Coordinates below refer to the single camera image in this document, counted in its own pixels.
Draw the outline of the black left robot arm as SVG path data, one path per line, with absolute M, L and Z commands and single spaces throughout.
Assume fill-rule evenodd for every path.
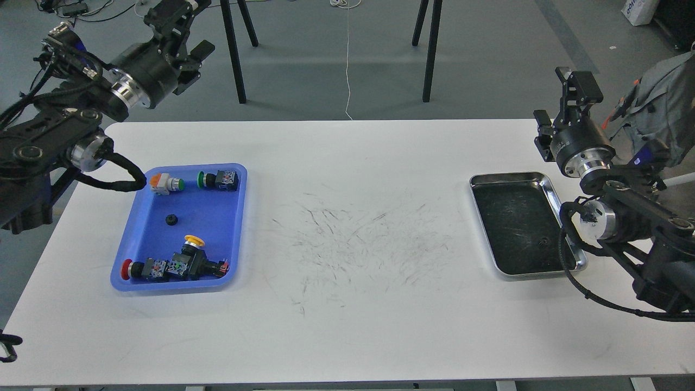
M 209 1 L 161 1 L 144 16 L 151 40 L 107 64 L 85 49 L 68 22 L 50 30 L 36 58 L 43 75 L 2 113 L 2 229 L 17 235 L 51 224 L 73 181 L 119 192 L 144 188 L 141 169 L 114 150 L 101 125 L 124 122 L 132 107 L 154 109 L 198 81 L 214 50 L 186 49 L 194 18 Z

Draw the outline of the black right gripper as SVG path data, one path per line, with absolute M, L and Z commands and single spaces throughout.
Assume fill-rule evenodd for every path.
M 537 124 L 534 144 L 541 158 L 556 162 L 569 178 L 610 169 L 615 149 L 589 118 L 591 107 L 604 99 L 593 73 L 568 67 L 556 67 L 554 72 L 563 85 L 558 115 L 552 121 L 546 110 L 532 112 Z

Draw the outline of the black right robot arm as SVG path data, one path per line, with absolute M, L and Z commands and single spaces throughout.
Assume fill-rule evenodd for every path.
M 633 278 L 636 298 L 657 310 L 627 308 L 595 295 L 571 274 L 559 248 L 566 277 L 586 299 L 610 309 L 657 321 L 693 322 L 693 221 L 655 200 L 655 191 L 666 187 L 659 173 L 667 163 L 667 145 L 650 140 L 626 165 L 613 163 L 615 149 L 589 116 L 590 108 L 603 101 L 593 74 L 568 67 L 554 71 L 563 85 L 559 113 L 552 121 L 546 111 L 534 111 L 534 143 L 544 161 L 578 178 L 583 191 L 561 204 L 559 237 L 616 260 Z

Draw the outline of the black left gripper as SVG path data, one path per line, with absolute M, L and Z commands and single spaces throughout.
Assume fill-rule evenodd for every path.
M 134 44 L 110 64 L 111 93 L 127 109 L 156 108 L 169 96 L 179 96 L 198 81 L 202 62 L 216 47 L 202 40 L 185 54 L 189 28 L 211 1 L 161 1 L 147 11 L 143 22 L 152 40 Z

